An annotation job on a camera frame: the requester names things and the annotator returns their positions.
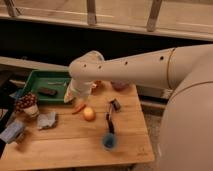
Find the black wall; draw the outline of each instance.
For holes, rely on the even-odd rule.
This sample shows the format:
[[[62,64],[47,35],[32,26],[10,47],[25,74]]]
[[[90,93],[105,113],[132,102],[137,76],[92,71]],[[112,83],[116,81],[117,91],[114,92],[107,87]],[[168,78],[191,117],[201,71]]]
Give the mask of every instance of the black wall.
[[[106,59],[150,52],[205,41],[146,36],[51,24],[0,20],[0,56],[54,64],[69,63],[90,50]]]

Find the green tray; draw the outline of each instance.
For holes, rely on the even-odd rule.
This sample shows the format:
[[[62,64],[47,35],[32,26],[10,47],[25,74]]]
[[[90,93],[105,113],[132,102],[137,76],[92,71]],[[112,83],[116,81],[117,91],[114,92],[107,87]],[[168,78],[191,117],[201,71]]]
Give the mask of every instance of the green tray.
[[[64,94],[66,93],[70,79],[67,71],[34,70],[28,77],[22,95],[25,95],[28,92],[35,93],[38,97],[38,104],[64,104]],[[57,90],[57,94],[54,97],[38,94],[37,90],[39,87]]]

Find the wooden table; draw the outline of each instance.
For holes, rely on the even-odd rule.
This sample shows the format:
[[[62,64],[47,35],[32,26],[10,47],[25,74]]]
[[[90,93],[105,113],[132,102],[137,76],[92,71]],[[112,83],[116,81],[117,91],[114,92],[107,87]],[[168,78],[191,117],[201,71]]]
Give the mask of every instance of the wooden table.
[[[113,114],[117,146],[107,151],[102,137],[108,131],[105,112],[107,102],[116,98],[122,109]],[[116,92],[108,82],[91,95],[87,102],[96,112],[96,120],[87,122],[82,112],[72,115],[70,105],[39,106],[40,113],[56,111],[58,123],[53,129],[37,130],[36,120],[22,114],[27,125],[20,144],[6,145],[0,160],[0,170],[31,170],[143,163],[154,156],[135,85]]]

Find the carrot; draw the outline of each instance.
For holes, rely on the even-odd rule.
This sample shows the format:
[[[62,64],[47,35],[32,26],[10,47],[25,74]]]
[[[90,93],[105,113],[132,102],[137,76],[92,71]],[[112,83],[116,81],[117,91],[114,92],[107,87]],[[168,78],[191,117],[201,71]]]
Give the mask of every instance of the carrot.
[[[78,112],[80,112],[81,110],[83,110],[86,107],[85,103],[81,103],[80,105],[76,106],[74,108],[74,111],[72,112],[72,114],[77,114]]]

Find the small bowl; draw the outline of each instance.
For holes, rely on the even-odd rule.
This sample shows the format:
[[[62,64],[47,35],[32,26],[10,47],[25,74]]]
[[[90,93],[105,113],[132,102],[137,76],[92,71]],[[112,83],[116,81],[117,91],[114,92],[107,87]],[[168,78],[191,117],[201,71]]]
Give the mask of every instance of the small bowl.
[[[121,83],[121,82],[111,82],[111,85],[112,85],[113,89],[116,91],[122,91],[129,86],[129,84]]]

